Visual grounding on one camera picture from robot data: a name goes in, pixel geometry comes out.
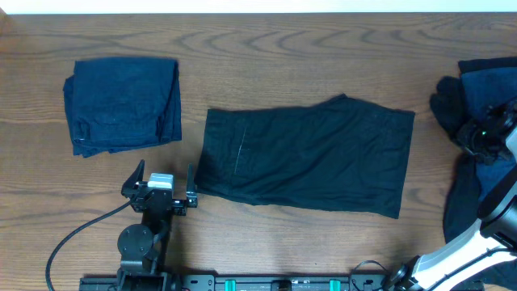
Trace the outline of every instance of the wooden table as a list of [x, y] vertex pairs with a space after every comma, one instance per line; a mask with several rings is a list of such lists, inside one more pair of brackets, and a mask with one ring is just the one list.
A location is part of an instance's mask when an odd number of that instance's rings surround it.
[[[345, 92], [417, 113], [400, 219], [233, 203], [200, 197], [174, 220], [168, 253], [185, 272], [347, 273], [365, 259], [395, 268], [444, 245], [443, 204], [460, 151], [428, 100], [464, 59], [517, 53], [516, 14], [47, 15], [0, 24], [0, 289], [43, 290], [53, 248], [71, 230], [123, 204], [138, 161], [184, 178], [198, 162], [208, 108], [311, 105]], [[175, 57], [183, 140], [145, 150], [72, 155], [62, 86], [74, 61]], [[184, 191], [183, 181], [177, 182]], [[74, 237], [53, 283], [114, 274], [131, 209]]]

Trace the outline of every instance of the folded blue cloth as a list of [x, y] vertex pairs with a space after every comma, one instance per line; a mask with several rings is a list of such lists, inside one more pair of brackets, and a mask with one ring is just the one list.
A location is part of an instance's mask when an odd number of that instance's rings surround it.
[[63, 87], [74, 154], [87, 158], [180, 141], [178, 76], [173, 59], [76, 61]]
[[[483, 121], [491, 108], [517, 98], [517, 68], [479, 70], [461, 75], [467, 112]], [[499, 158], [493, 165], [476, 165], [481, 183], [479, 201], [515, 166], [515, 160]]]

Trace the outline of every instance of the folded garment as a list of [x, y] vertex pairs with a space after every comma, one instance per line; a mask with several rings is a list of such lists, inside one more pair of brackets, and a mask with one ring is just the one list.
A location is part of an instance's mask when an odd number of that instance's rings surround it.
[[180, 141], [178, 76], [173, 59], [76, 61], [63, 87], [74, 154], [87, 158]]
[[345, 95], [311, 108], [211, 109], [195, 183], [251, 205], [398, 218], [413, 121]]
[[[485, 119], [490, 108], [508, 102], [517, 96], [512, 94], [515, 86], [517, 57], [489, 60], [460, 61], [461, 79], [443, 78], [437, 94], [431, 96], [431, 110], [450, 137], [468, 119]], [[443, 232], [446, 243], [467, 230], [477, 218], [477, 207], [492, 188], [510, 171], [515, 161], [499, 158], [488, 166], [464, 156], [456, 167], [456, 181], [448, 193], [448, 202], [443, 217]], [[482, 280], [486, 284], [517, 289], [517, 261], [497, 264], [467, 281]]]

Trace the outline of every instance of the white wall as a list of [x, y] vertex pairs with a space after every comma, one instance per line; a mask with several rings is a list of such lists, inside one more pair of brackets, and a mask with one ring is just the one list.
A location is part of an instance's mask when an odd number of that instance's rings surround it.
[[7, 14], [493, 12], [517, 11], [517, 0], [0, 0], [0, 7]]

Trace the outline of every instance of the wooden tabletop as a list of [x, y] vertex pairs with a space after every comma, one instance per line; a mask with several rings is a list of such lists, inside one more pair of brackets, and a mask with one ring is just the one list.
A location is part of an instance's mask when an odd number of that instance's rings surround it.
[[[43, 290], [53, 248], [125, 202], [138, 161], [185, 177], [207, 109], [311, 105], [340, 93], [417, 113], [400, 218], [249, 206], [201, 196], [173, 222], [170, 266], [220, 274], [347, 273], [365, 259], [395, 268], [444, 245], [443, 205], [460, 151], [428, 101], [457, 62], [517, 54], [516, 14], [18, 15], [0, 18], [0, 289]], [[74, 61], [179, 60], [183, 140], [72, 155], [62, 87]], [[177, 182], [184, 192], [184, 182]], [[115, 274], [125, 209], [72, 238], [54, 260], [58, 290]]]

